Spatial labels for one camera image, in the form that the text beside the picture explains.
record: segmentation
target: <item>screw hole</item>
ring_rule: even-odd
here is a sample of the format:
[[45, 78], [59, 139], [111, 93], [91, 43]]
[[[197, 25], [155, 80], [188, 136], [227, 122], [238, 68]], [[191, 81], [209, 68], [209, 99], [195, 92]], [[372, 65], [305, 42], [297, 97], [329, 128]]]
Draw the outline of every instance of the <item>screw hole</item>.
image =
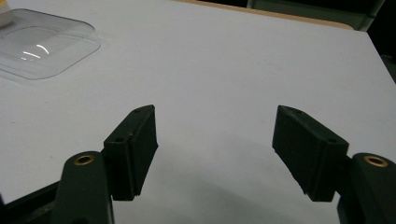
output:
[[94, 156], [92, 155], [80, 156], [77, 159], [75, 159], [75, 165], [86, 165], [88, 163], [91, 163], [93, 160], [94, 160]]
[[114, 139], [115, 142], [123, 142], [123, 138], [116, 138]]
[[387, 161], [377, 156], [365, 156], [364, 159], [366, 160], [367, 163], [373, 166], [382, 167], [382, 168], [388, 166]]

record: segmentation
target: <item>clear plastic container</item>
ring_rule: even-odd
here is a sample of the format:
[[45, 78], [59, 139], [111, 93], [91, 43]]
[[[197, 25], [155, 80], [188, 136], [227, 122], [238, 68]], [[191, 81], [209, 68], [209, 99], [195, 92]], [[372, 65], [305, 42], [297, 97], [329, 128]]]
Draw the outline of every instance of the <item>clear plastic container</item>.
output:
[[53, 77], [100, 48], [86, 22], [27, 9], [7, 13], [12, 21], [0, 27], [3, 71], [28, 79]]

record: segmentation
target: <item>wooden table edge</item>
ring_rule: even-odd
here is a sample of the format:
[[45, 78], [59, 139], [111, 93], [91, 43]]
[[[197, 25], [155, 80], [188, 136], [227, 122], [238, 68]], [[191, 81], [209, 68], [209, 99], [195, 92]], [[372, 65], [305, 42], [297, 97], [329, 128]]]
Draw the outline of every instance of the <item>wooden table edge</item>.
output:
[[227, 6], [227, 5], [217, 4], [217, 3], [201, 2], [201, 1], [196, 1], [196, 0], [175, 0], [175, 1], [184, 2], [184, 3], [192, 3], [195, 5], [201, 5], [201, 6], [207, 6], [207, 7], [219, 7], [219, 8], [224, 8], [224, 9], [229, 9], [229, 10], [234, 10], [234, 11], [247, 12], [247, 13], [252, 13], [252, 14], [276, 17], [276, 18], [293, 20], [293, 21], [304, 21], [304, 22], [309, 22], [309, 23], [314, 23], [314, 24], [319, 24], [319, 25], [327, 25], [327, 26], [343, 28], [343, 29], [347, 29], [347, 30], [353, 30], [352, 27], [350, 27], [346, 24], [340, 23], [340, 22], [335, 22], [335, 21], [323, 21], [323, 20], [311, 19], [311, 18], [306, 18], [306, 17], [299, 17], [299, 16], [292, 16], [292, 15], [287, 15], [287, 14], [282, 14], [282, 13], [276, 13], [276, 12], [262, 11], [262, 10], [252, 9], [252, 8], [233, 7], [233, 6]]

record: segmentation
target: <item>table surface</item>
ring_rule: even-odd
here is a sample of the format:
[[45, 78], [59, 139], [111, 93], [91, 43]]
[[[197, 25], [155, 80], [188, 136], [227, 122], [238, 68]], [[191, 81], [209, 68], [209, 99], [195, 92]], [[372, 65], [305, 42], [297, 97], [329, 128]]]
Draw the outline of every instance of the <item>table surface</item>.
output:
[[0, 192], [59, 180], [63, 163], [153, 104], [159, 148], [117, 223], [338, 223], [271, 147], [276, 107], [396, 161], [396, 88], [366, 33], [170, 0], [14, 0], [85, 21], [101, 48], [56, 77], [0, 71]]

